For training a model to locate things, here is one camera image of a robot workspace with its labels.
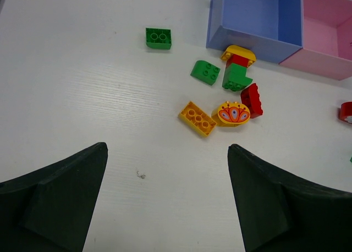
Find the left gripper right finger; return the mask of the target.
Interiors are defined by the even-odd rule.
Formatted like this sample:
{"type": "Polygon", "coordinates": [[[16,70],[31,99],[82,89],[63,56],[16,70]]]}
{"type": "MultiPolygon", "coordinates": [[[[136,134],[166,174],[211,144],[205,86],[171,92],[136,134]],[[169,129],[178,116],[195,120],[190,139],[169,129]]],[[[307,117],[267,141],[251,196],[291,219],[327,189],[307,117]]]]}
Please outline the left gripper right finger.
{"type": "Polygon", "coordinates": [[[351,193],[228,148],[228,168],[246,251],[351,251],[351,193]]]}

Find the red lego brick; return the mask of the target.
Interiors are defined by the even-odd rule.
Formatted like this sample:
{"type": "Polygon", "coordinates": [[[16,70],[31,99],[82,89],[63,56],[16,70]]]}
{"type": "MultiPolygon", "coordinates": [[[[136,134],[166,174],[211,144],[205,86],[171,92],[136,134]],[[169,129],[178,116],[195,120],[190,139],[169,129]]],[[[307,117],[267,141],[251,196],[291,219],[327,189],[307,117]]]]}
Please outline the red lego brick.
{"type": "Polygon", "coordinates": [[[254,119],[263,115],[259,88],[256,83],[249,85],[241,94],[241,101],[250,111],[250,118],[254,119]]]}

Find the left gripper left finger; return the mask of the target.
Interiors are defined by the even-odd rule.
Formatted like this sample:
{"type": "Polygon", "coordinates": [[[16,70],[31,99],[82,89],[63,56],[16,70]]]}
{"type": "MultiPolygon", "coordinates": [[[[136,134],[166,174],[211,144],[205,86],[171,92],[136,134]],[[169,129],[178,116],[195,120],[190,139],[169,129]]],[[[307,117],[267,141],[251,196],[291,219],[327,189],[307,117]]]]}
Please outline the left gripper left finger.
{"type": "Polygon", "coordinates": [[[1,183],[1,251],[82,251],[108,148],[74,155],[1,183]]]}

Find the green curved lego brick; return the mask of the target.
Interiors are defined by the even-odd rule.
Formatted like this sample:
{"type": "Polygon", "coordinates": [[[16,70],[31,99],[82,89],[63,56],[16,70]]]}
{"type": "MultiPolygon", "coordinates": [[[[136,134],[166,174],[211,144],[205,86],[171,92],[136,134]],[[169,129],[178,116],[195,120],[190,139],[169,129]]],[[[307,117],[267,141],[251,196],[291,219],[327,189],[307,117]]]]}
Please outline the green curved lego brick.
{"type": "Polygon", "coordinates": [[[204,60],[196,61],[190,75],[202,81],[203,83],[212,86],[219,75],[220,68],[204,60]]]}

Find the red round printed lego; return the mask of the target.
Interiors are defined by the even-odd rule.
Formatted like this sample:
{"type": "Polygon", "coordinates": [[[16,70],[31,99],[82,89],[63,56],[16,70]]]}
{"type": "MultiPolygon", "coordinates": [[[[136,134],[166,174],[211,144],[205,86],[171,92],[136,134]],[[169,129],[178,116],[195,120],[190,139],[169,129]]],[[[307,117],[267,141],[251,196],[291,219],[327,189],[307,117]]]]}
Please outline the red round printed lego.
{"type": "Polygon", "coordinates": [[[339,111],[339,119],[346,123],[352,124],[352,102],[342,103],[339,111]]]}

